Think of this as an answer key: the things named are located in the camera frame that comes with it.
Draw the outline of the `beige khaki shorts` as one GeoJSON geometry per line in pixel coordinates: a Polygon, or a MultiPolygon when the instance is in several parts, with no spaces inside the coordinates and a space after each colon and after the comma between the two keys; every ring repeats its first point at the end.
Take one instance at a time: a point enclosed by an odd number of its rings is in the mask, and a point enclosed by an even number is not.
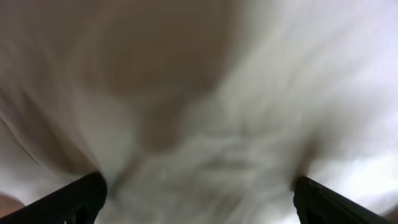
{"type": "Polygon", "coordinates": [[[98,223],[397,207],[396,1],[2,1],[1,193],[100,170],[98,223]]]}

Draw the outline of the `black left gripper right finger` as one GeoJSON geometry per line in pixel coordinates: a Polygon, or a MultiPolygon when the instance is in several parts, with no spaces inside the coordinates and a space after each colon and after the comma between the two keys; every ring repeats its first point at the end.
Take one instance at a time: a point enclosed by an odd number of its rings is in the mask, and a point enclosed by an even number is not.
{"type": "Polygon", "coordinates": [[[295,181],[293,203],[301,224],[392,224],[308,177],[295,181]]]}

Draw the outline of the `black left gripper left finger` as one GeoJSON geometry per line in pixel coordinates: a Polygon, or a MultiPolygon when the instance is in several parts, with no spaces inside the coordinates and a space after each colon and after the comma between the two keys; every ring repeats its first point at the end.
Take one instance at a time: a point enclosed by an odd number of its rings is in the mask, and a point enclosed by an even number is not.
{"type": "Polygon", "coordinates": [[[104,177],[93,172],[2,217],[1,224],[94,224],[107,193],[104,177]]]}

